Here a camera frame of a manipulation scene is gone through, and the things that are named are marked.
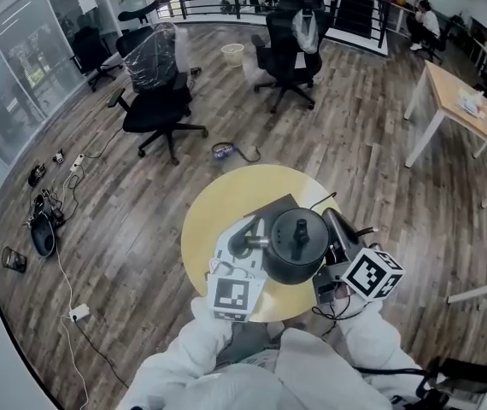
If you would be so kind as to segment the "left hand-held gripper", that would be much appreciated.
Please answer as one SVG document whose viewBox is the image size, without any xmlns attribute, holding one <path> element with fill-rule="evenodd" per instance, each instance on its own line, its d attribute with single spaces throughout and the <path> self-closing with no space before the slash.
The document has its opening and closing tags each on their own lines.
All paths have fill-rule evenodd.
<svg viewBox="0 0 487 410">
<path fill-rule="evenodd" d="M 216 319 L 246 323 L 266 283 L 265 223 L 241 219 L 223 231 L 209 261 L 207 304 Z"/>
</svg>

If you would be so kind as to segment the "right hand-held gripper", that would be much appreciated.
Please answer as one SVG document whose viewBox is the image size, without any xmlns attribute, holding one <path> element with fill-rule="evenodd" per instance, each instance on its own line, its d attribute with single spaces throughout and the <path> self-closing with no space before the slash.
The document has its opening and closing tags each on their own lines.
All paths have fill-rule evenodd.
<svg viewBox="0 0 487 410">
<path fill-rule="evenodd" d="M 354 234 L 354 243 L 367 246 L 365 236 L 374 234 L 377 227 L 360 229 Z M 334 301 L 335 290 L 346 284 L 366 302 L 383 301 L 401 282 L 404 269 L 382 250 L 362 248 L 352 261 L 325 265 L 314 275 L 313 286 L 318 305 Z"/>
</svg>

